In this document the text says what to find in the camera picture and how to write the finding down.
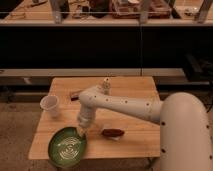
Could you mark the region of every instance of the wooden table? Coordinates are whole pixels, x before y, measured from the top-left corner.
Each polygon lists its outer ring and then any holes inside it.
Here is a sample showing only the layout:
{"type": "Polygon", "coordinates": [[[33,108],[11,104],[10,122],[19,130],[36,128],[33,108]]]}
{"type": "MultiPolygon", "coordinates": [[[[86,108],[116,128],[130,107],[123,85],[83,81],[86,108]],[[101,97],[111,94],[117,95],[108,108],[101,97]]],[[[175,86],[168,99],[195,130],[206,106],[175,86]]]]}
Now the wooden table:
{"type": "MultiPolygon", "coordinates": [[[[61,115],[52,119],[42,112],[29,159],[48,159],[48,143],[53,134],[67,126],[77,126],[79,101],[70,101],[69,93],[102,83],[103,77],[55,78],[49,94],[59,97],[61,115]]],[[[111,77],[110,94],[137,98],[159,99],[151,77],[111,77]]],[[[87,132],[88,146],[84,158],[135,158],[160,156],[160,128],[156,124],[142,121],[106,109],[98,109],[95,123],[87,132]],[[103,126],[125,131],[118,140],[101,135],[103,126]]]]}
{"type": "MultiPolygon", "coordinates": [[[[184,20],[186,20],[186,19],[187,20],[193,20],[193,17],[189,17],[189,16],[186,16],[184,14],[184,9],[183,8],[184,8],[184,6],[197,6],[199,8],[201,6],[202,2],[203,2],[203,0],[176,0],[174,8],[177,10],[177,12],[179,13],[179,15],[181,16],[182,19],[184,19],[184,20]]],[[[23,6],[26,6],[26,5],[29,5],[29,4],[32,4],[32,0],[24,0],[12,12],[14,14],[16,12],[18,12],[19,14],[21,14],[22,12],[25,12],[24,18],[23,18],[22,15],[20,15],[19,17],[11,17],[11,15],[8,15],[5,18],[5,20],[19,20],[19,19],[21,19],[21,20],[22,19],[24,19],[24,20],[53,20],[52,10],[51,10],[49,1],[46,4],[43,4],[43,5],[40,5],[40,6],[36,6],[36,7],[33,7],[33,8],[25,8],[25,10],[24,9],[20,9],[20,7],[23,7],[23,6]]],[[[78,4],[70,5],[70,14],[71,15],[69,15],[66,20],[74,20],[72,18],[72,14],[75,12],[75,10],[77,8],[77,5],[78,4]]],[[[90,20],[90,19],[94,20],[96,18],[90,16],[88,18],[88,20],[90,20]]],[[[209,19],[209,20],[213,19],[213,7],[210,9],[209,14],[207,16],[207,19],[209,19]]],[[[101,20],[113,20],[113,18],[112,18],[111,15],[106,15],[105,17],[101,18],[101,20]]]]}

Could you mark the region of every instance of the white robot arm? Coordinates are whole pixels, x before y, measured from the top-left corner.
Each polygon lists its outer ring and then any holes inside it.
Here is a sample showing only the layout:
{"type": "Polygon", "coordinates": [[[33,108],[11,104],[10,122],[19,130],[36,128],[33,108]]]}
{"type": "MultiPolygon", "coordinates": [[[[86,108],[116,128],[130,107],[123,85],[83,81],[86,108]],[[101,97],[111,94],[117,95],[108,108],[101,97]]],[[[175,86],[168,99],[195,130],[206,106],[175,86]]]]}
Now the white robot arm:
{"type": "Polygon", "coordinates": [[[84,129],[94,121],[97,108],[159,123],[161,171],[213,171],[208,116],[195,96],[176,93],[162,102],[108,96],[94,86],[81,92],[79,100],[78,122],[84,129]]]}

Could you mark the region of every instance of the floor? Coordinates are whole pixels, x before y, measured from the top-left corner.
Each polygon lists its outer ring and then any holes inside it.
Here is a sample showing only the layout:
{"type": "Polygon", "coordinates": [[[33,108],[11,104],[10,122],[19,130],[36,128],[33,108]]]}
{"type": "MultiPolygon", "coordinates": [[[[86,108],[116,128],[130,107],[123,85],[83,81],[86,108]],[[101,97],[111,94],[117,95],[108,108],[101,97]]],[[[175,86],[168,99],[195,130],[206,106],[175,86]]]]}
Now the floor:
{"type": "MultiPolygon", "coordinates": [[[[0,170],[4,171],[55,171],[48,161],[30,161],[28,152],[36,130],[41,109],[39,98],[28,96],[14,98],[5,102],[0,96],[0,170]]],[[[208,98],[201,98],[204,103],[209,103],[208,98]]],[[[208,113],[213,126],[213,110],[208,113]]],[[[73,171],[143,171],[147,166],[147,159],[119,159],[119,160],[83,160],[73,168],[73,171]]],[[[160,171],[159,162],[154,171],[160,171]]]]}

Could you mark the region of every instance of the white cup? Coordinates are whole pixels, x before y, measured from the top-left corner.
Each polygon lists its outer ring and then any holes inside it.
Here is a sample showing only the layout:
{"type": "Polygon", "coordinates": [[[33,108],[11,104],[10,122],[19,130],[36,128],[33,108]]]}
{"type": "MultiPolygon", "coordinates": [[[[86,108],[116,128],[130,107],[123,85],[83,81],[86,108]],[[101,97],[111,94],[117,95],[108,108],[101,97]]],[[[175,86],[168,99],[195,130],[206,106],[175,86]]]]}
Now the white cup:
{"type": "Polygon", "coordinates": [[[40,106],[43,110],[48,112],[51,117],[59,116],[59,100],[55,95],[47,95],[41,99],[40,106]]]}

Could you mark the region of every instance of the green plate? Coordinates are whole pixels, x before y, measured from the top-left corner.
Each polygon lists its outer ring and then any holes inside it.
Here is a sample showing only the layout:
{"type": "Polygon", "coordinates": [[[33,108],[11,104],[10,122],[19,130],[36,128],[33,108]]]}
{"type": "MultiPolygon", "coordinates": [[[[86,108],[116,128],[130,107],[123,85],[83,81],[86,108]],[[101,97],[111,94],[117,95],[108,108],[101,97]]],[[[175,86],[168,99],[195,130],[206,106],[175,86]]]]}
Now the green plate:
{"type": "Polygon", "coordinates": [[[80,137],[76,128],[66,127],[58,131],[50,140],[48,155],[55,166],[72,167],[82,159],[86,145],[86,136],[80,137]]]}

